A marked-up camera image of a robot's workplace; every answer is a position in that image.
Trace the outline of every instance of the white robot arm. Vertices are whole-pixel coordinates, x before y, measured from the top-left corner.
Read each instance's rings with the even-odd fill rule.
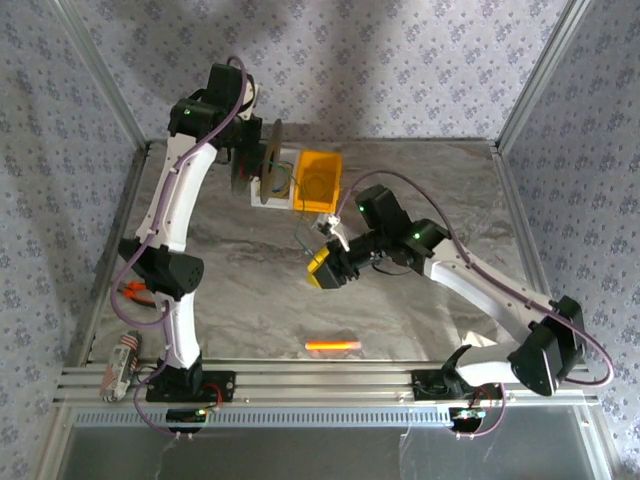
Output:
[[[262,120],[252,113],[257,91],[244,70],[215,64],[207,88],[172,108],[167,154],[152,202],[135,238],[122,239],[118,249],[144,279],[163,316],[152,324],[163,327],[167,345],[159,380],[166,389],[182,394],[181,398],[197,397],[202,383],[193,305],[204,264],[185,253],[187,230],[200,187],[219,149],[233,151],[233,167],[244,170],[245,182],[259,171],[267,147],[260,142]],[[238,108],[240,97],[243,103]],[[216,129],[220,130],[217,135],[194,150],[197,142]],[[111,301],[127,323],[137,328],[149,326],[123,315],[115,288]]]
[[[568,297],[553,302],[476,258],[435,222],[411,221],[382,185],[357,195],[356,204],[371,231],[349,241],[348,248],[344,239],[327,243],[309,264],[310,283],[339,288],[359,278],[362,268],[388,257],[462,295],[495,318],[513,338],[505,344],[458,349],[443,367],[448,387],[464,390],[519,382],[540,395],[556,391],[584,354],[583,338],[575,332],[583,328],[577,302]],[[507,291],[520,292],[527,303]],[[559,323],[557,315],[569,326]]]

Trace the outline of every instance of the marble surface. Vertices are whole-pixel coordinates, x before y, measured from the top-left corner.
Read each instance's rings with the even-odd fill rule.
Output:
[[[486,145],[411,141],[288,146],[342,152],[343,189],[376,168],[411,176],[441,202],[474,253],[525,281]],[[164,153],[161,144],[152,147],[128,221],[129,236],[152,198]],[[251,207],[248,192],[242,197],[231,194],[229,174],[229,166],[214,164],[188,235],[187,252],[205,261],[204,279],[196,293],[196,330],[205,358],[309,358],[304,349],[308,340],[355,337],[362,350],[351,353],[352,358],[445,360],[470,329],[492,340],[508,338],[493,319],[465,299],[416,274],[389,277],[368,270],[340,290],[312,288],[305,281],[309,257],[293,237],[299,213]],[[357,191],[378,182],[394,191],[412,218],[437,219],[422,197],[399,179],[375,176]],[[299,236],[316,250],[324,238],[310,230],[313,218],[305,215]],[[342,218],[354,235],[366,228],[353,202]],[[157,318],[155,311],[124,298],[121,304],[140,321]],[[106,360],[128,328],[107,302],[91,360]],[[142,356],[159,355],[161,332],[145,331],[143,336]]]

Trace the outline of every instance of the black mount bracket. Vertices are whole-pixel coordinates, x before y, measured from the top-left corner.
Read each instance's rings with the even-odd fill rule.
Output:
[[[439,370],[413,370],[411,372],[411,387],[413,398],[421,400],[473,400],[477,395],[479,400],[501,399],[502,390],[494,384],[483,385],[486,393],[465,382],[456,372],[458,360],[471,345],[463,345],[442,365]]]
[[[563,296],[551,304],[554,311],[584,329],[580,304]],[[584,356],[584,340],[546,316],[529,324],[531,333],[507,359],[518,380],[538,395],[550,396]]]
[[[147,402],[162,403],[218,403],[218,391],[224,403],[233,401],[236,373],[233,371],[203,370],[200,359],[189,369],[167,366],[149,382]]]

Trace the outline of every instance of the floral wallpaper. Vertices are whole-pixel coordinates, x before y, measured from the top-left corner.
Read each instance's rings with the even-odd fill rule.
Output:
[[[241,56],[288,140],[498,136],[566,0],[76,0],[138,123]]]
[[[615,361],[600,401],[638,475],[639,139],[640,3],[594,0],[507,158],[554,293],[582,303]]]
[[[46,2],[0,2],[0,478],[27,478],[134,147]]]

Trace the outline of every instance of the purple cable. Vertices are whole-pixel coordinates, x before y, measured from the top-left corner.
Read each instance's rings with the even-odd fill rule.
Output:
[[[495,431],[496,428],[498,428],[500,426],[500,424],[502,423],[502,420],[504,419],[504,414],[507,411],[507,391],[504,388],[504,384],[500,384],[500,391],[502,392],[502,406],[500,407],[500,415],[498,416],[497,420],[494,422],[493,425],[491,425],[490,428],[487,428],[486,430],[483,430],[482,432],[473,432],[473,433],[460,433],[460,432],[455,432],[456,435],[460,435],[461,437],[468,437],[468,438],[475,438],[475,437],[483,437],[485,435],[489,435],[491,432]]]
[[[193,147],[187,150],[184,155],[178,158],[176,163],[173,165],[173,170],[170,171],[169,174],[167,175],[167,178],[165,179],[165,182],[162,186],[162,190],[160,191],[160,196],[158,197],[156,213],[154,214],[153,221],[151,222],[151,229],[150,229],[151,232],[158,231],[158,225],[160,224],[160,220],[165,213],[169,192],[171,191],[174,183],[176,182],[176,178],[178,176],[178,173],[180,172],[180,168],[182,167],[182,165],[187,160],[189,160],[189,158],[191,158],[191,156],[194,153],[196,153],[203,145],[208,143],[215,136],[219,135],[220,132],[222,132],[222,130],[224,130],[226,126],[229,125],[229,123],[231,123],[231,121],[235,118],[235,116],[240,111],[240,108],[242,108],[245,91],[247,89],[247,70],[245,69],[244,63],[242,63],[242,60],[240,60],[238,57],[233,55],[230,56],[229,59],[227,60],[227,64],[230,64],[232,61],[235,61],[240,66],[240,72],[242,74],[242,86],[240,88],[240,95],[238,96],[238,100],[236,101],[236,104],[233,106],[233,108],[229,112],[229,115],[227,115],[225,119],[222,120],[222,122],[220,122],[220,124],[216,128],[214,128],[210,133],[208,133],[202,140],[197,142]],[[114,280],[113,285],[111,286],[111,292],[110,292],[111,307],[113,308],[113,311],[116,313],[116,315],[123,322],[138,329],[149,329],[149,328],[159,327],[163,325],[171,316],[169,302],[165,302],[164,314],[158,320],[151,323],[137,322],[136,320],[130,318],[118,305],[118,285],[120,285],[120,283],[124,281],[125,276],[129,273],[129,271],[131,271],[131,269],[133,268],[133,265],[138,261],[138,259],[142,256],[144,251],[153,241],[153,238],[155,237],[156,234],[151,232],[149,232],[144,242],[142,242],[142,244],[140,245],[140,248],[138,248],[136,253],[134,253],[131,259],[126,263],[124,268],[116,276],[116,279]]]
[[[142,389],[145,387],[145,385],[159,376],[164,371],[164,369],[167,368],[168,364],[169,355],[165,355],[164,360],[162,361],[158,369],[138,384],[138,386],[136,387],[136,391],[133,393],[133,406],[136,408],[136,411],[138,412],[138,415],[140,415],[140,418],[142,418],[142,421],[149,425],[149,427],[151,427],[153,430],[166,437],[177,438],[178,435],[173,433],[171,430],[162,428],[160,425],[156,425],[155,423],[153,423],[153,421],[144,412],[144,410],[142,410],[142,407],[140,406],[140,402],[138,400],[138,395],[140,394],[140,392],[142,392]]]
[[[394,172],[392,170],[373,170],[371,172],[365,173],[364,175],[359,177],[347,189],[344,197],[340,201],[340,205],[338,206],[338,209],[336,211],[336,216],[338,216],[338,217],[340,216],[340,213],[344,209],[344,206],[346,205],[347,200],[353,194],[353,190],[356,187],[356,185],[358,185],[360,182],[362,182],[365,178],[370,177],[371,175],[378,174],[378,173],[386,174],[386,175],[392,175],[394,177],[398,177],[398,178],[404,180],[409,185],[411,185],[413,188],[415,188],[425,199],[427,199],[427,201],[433,206],[433,208],[435,208],[436,212],[438,212],[438,215],[440,215],[440,218],[442,218],[442,221],[444,222],[445,226],[447,227],[447,230],[449,231],[449,234],[451,235],[451,240],[453,241],[454,245],[456,246],[456,249],[458,250],[458,253],[462,257],[464,262],[469,266],[469,268],[473,269],[476,273],[478,273],[478,275],[480,275],[486,281],[491,283],[493,286],[499,288],[500,290],[502,290],[506,294],[512,296],[513,298],[515,298],[519,302],[523,303],[525,306],[528,306],[530,308],[533,308],[533,309],[539,311],[540,313],[544,313],[545,315],[548,315],[549,317],[553,318],[556,322],[558,322],[561,325],[563,325],[564,327],[568,328],[569,330],[571,330],[575,334],[581,336],[584,340],[587,341],[587,343],[590,343],[591,346],[600,354],[600,356],[603,358],[603,360],[604,360],[604,362],[605,362],[605,364],[607,366],[607,374],[603,378],[601,378],[600,380],[592,380],[592,381],[590,381],[590,380],[576,380],[576,379],[572,379],[572,378],[565,378],[565,381],[570,382],[570,383],[575,383],[577,385],[587,385],[587,386],[592,386],[592,387],[601,387],[601,386],[604,386],[604,385],[608,384],[609,382],[611,382],[611,380],[613,380],[613,376],[614,376],[613,360],[611,360],[611,357],[606,352],[604,347],[602,345],[600,345],[600,343],[595,338],[593,338],[591,335],[589,335],[583,329],[581,329],[581,328],[577,327],[576,325],[574,325],[573,323],[571,323],[569,320],[567,320],[563,316],[561,316],[561,315],[557,314],[556,312],[554,312],[553,310],[547,308],[545,305],[541,305],[538,302],[530,300],[526,295],[523,295],[519,291],[512,289],[508,285],[505,285],[500,280],[492,277],[489,273],[485,272],[482,268],[480,268],[478,265],[476,265],[473,262],[473,260],[471,260],[471,257],[467,253],[464,245],[462,244],[462,242],[458,238],[458,235],[456,234],[455,230],[453,229],[453,225],[451,225],[451,222],[449,221],[449,217],[447,217],[447,215],[444,213],[442,208],[440,208],[440,205],[438,205],[438,203],[431,197],[431,195],[429,195],[422,187],[420,187],[420,185],[418,185],[416,182],[411,180],[406,175]]]

